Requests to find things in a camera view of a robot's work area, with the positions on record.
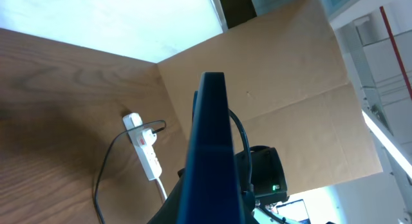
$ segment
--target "red pipe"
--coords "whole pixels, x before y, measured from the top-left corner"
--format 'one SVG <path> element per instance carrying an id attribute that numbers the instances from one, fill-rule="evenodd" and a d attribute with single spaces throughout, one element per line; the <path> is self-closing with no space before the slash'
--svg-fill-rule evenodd
<path id="1" fill-rule="evenodd" d="M 392 29 L 388 21 L 388 17 L 386 16 L 386 12 L 383 6 L 380 7 L 380 13 L 382 14 L 382 18 L 384 19 L 385 26 L 386 26 L 386 31 L 388 31 L 389 38 L 391 39 L 393 51 L 395 52 L 395 55 L 397 56 L 398 64 L 400 67 L 400 70 L 402 72 L 402 76 L 404 76 L 404 81 L 406 83 L 407 91 L 409 92 L 409 97 L 412 100 L 412 88 L 411 88 L 411 83 L 409 82 L 409 78 L 407 77 L 406 70 L 404 63 L 402 62 L 402 58 L 400 57 L 399 50 L 397 43 L 395 42 L 395 38 L 393 37 L 392 34 Z"/>

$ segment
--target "brown wooden surface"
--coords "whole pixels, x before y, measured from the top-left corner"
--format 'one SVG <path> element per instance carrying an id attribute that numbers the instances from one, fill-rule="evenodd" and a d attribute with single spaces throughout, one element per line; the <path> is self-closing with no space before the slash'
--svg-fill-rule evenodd
<path id="1" fill-rule="evenodd" d="M 0 223 L 98 223 L 92 184 L 122 115 L 165 119 L 154 149 L 167 192 L 187 142 L 157 66 L 0 30 Z M 100 190 L 107 223 L 145 223 L 161 206 L 127 137 Z"/>

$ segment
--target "extension cord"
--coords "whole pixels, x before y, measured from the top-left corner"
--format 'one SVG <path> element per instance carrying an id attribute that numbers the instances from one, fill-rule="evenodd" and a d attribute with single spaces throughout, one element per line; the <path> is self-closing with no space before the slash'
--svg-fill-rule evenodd
<path id="1" fill-rule="evenodd" d="M 131 113 L 123 117 L 123 123 L 127 130 L 143 124 L 138 113 Z M 135 147 L 136 153 L 142 163 L 144 172 L 149 181 L 158 180 L 162 173 L 159 161 L 156 157 L 153 144 L 156 142 L 157 134 L 152 133 L 152 129 L 138 128 L 129 132 L 130 141 Z"/>

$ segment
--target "fluorescent light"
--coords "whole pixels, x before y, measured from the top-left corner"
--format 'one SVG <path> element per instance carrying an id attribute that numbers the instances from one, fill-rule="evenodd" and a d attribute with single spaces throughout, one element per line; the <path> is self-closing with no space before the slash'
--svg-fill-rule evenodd
<path id="1" fill-rule="evenodd" d="M 399 163 L 403 170 L 405 170 L 408 176 L 412 178 L 412 165 L 405 157 L 406 154 L 402 154 L 400 152 L 400 149 L 395 146 L 395 144 L 397 143 L 395 140 L 393 140 L 393 137 L 389 133 L 389 131 L 376 118 L 376 121 L 373 121 L 372 118 L 374 117 L 369 116 L 365 111 L 362 111 L 362 115 L 365 119 L 366 125 L 371 129 L 373 134 L 375 134 L 375 136 L 383 144 L 386 150 L 388 150 L 388 152 L 392 155 L 392 157 L 394 157 L 394 159 Z"/>

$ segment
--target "dark blue object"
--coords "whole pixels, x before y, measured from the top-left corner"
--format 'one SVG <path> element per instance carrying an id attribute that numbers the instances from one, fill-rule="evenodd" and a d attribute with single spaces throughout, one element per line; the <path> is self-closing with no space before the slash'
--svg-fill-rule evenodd
<path id="1" fill-rule="evenodd" d="M 204 73 L 194 100 L 177 223 L 244 223 L 224 74 Z"/>

